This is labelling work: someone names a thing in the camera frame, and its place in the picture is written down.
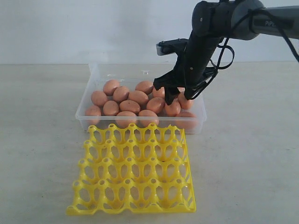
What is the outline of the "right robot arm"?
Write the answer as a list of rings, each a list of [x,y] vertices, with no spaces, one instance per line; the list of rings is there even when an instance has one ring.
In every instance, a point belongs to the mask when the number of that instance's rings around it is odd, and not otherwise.
[[[258,0],[199,2],[192,13],[189,38],[157,44],[158,55],[175,53],[177,61],[171,71],[154,80],[154,88],[164,88],[168,105],[179,95],[181,87],[186,99],[195,99],[222,69],[219,63],[212,62],[215,50],[230,49],[230,39],[249,41],[259,34],[283,37],[298,58],[291,43],[291,39],[299,37],[298,6],[265,7]]]

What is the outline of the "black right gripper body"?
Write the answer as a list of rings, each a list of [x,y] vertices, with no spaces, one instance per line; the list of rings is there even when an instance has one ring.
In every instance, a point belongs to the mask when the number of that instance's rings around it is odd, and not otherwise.
[[[219,37],[197,36],[191,32],[173,68],[176,87],[192,88],[204,81],[203,72],[219,42]]]

